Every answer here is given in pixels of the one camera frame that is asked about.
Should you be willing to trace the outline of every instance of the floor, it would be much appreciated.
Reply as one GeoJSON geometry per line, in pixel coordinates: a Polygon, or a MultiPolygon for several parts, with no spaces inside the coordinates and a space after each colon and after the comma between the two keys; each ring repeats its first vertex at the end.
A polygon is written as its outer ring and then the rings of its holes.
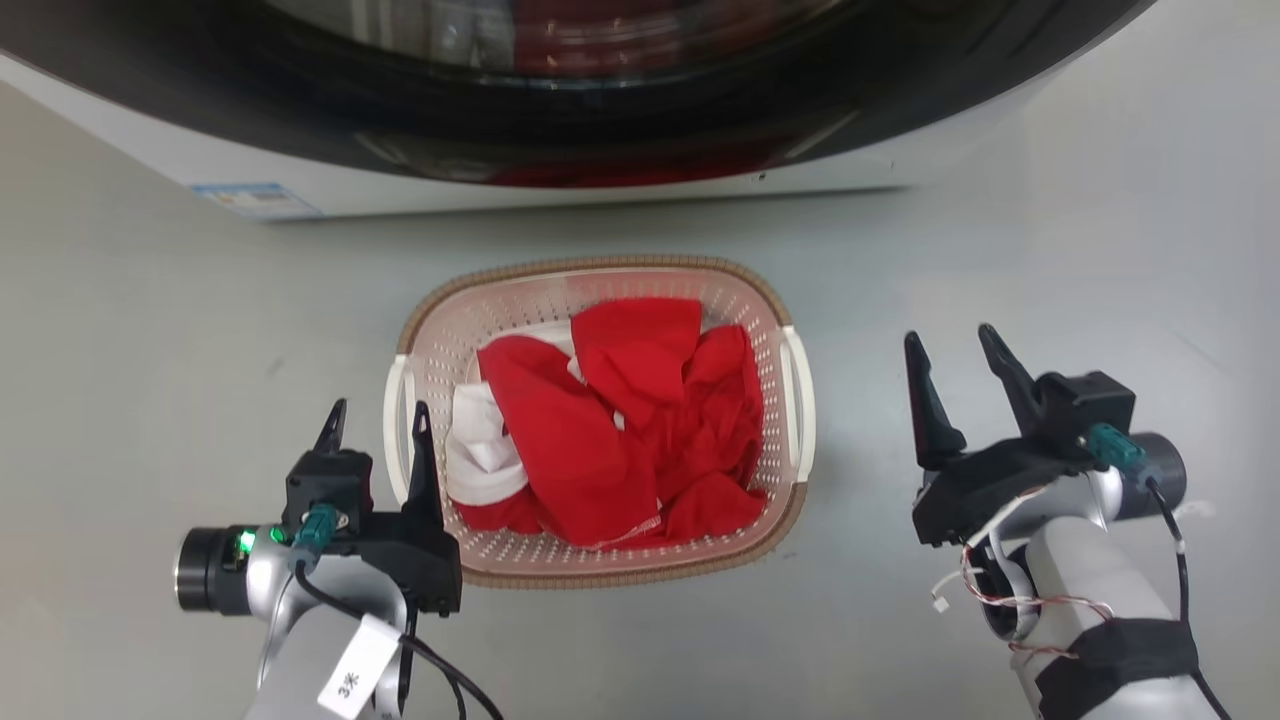
{"type": "MultiPolygon", "coordinates": [[[[979,322],[1033,374],[1128,383],[1134,427],[1181,448],[1215,510],[1184,523],[1203,667],[1236,717],[1274,715],[1276,67],[1280,5],[1161,0],[932,187],[293,225],[247,224],[0,88],[9,716],[237,717],[264,628],[178,611],[186,529],[275,516],[338,396],[376,457],[396,340],[431,288],[622,252],[721,255],[776,286],[819,393],[809,505],[748,568],[468,588],[460,616],[424,620],[508,716],[1029,717],[977,610],[931,609],[956,557],[910,524],[908,329],[970,446],[1015,430],[979,322]]],[[[1172,603],[1160,523],[1115,534],[1172,603]]],[[[410,716],[452,712],[421,673],[410,716]]]]}

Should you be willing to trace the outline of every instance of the plastic laundry basket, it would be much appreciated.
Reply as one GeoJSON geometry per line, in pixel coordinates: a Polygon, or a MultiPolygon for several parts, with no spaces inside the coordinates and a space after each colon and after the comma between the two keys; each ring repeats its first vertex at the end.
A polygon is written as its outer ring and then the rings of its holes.
{"type": "Polygon", "coordinates": [[[652,583],[750,562],[791,529],[804,505],[814,454],[813,379],[804,345],[773,290],[741,265],[684,256],[566,260],[457,278],[413,311],[387,378],[383,442],[392,489],[408,495],[410,424],[419,400],[430,409],[440,480],[453,388],[479,382],[476,351],[500,334],[547,334],[577,311],[623,297],[685,297],[703,304],[704,327],[740,324],[755,348],[764,393],[764,443],[751,488],[768,503],[732,536],[650,550],[588,551],[550,534],[477,532],[453,510],[442,484],[445,529],[462,548],[466,582],[507,588],[582,588],[652,583]]]}

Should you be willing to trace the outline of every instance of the red clothing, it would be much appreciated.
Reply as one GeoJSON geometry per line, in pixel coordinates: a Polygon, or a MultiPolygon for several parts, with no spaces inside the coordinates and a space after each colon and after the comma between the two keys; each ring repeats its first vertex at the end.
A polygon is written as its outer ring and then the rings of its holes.
{"type": "Polygon", "coordinates": [[[571,325],[586,386],[567,370],[567,355],[534,338],[480,351],[532,503],[516,496],[460,507],[463,519],[517,532],[536,519],[584,547],[681,543],[755,521],[765,498],[745,488],[764,401],[746,332],[728,325],[699,337],[701,305],[666,299],[605,302],[571,325]]]}

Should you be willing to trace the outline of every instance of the white label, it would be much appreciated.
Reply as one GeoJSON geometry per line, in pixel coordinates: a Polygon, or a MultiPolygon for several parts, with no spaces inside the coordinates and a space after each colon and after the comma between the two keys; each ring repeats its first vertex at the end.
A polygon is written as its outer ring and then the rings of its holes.
{"type": "Polygon", "coordinates": [[[297,220],[319,218],[324,213],[307,205],[280,183],[196,184],[191,190],[201,197],[255,220],[297,220]]]}
{"type": "Polygon", "coordinates": [[[378,679],[396,656],[399,638],[399,630],[378,618],[361,618],[356,637],[351,638],[316,702],[346,720],[356,720],[378,689],[378,679]]]}

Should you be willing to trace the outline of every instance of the green light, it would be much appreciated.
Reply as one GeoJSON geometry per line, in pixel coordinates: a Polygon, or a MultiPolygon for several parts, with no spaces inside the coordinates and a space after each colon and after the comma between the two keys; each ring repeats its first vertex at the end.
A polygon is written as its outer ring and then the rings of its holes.
{"type": "Polygon", "coordinates": [[[255,539],[256,539],[256,536],[253,534],[253,530],[244,530],[243,533],[241,533],[241,537],[239,537],[239,551],[241,551],[241,555],[248,555],[250,552],[253,551],[253,541],[255,539]]]}

